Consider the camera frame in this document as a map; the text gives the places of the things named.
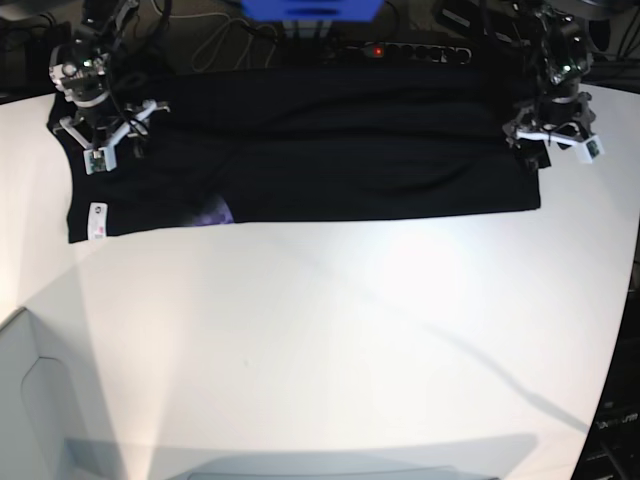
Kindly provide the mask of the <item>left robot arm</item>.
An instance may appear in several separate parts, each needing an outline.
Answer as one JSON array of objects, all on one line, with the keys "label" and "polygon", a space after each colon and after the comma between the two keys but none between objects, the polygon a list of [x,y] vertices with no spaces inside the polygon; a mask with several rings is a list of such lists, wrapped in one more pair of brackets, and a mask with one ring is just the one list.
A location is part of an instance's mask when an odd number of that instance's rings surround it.
[{"label": "left robot arm", "polygon": [[514,116],[503,125],[507,144],[531,171],[550,166],[545,148],[551,145],[573,149],[581,161],[593,162],[603,147],[592,130],[592,96],[580,89],[592,65],[583,30],[571,15],[545,2],[515,1],[513,9],[525,23],[525,36],[506,43],[488,3],[479,3],[487,40],[519,73]]}]

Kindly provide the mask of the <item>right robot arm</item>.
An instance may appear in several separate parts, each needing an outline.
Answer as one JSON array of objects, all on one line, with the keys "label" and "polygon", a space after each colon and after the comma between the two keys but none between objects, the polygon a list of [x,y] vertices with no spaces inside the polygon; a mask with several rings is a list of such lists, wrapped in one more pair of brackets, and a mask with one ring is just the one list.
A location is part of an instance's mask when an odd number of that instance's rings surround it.
[{"label": "right robot arm", "polygon": [[151,116],[170,110],[168,103],[155,99],[124,106],[116,97],[115,59],[126,52],[125,30],[139,5],[138,1],[85,1],[72,40],[51,52],[51,82],[75,106],[75,113],[61,118],[53,131],[66,132],[80,145],[88,175],[115,170],[119,143],[125,138],[146,141]]}]

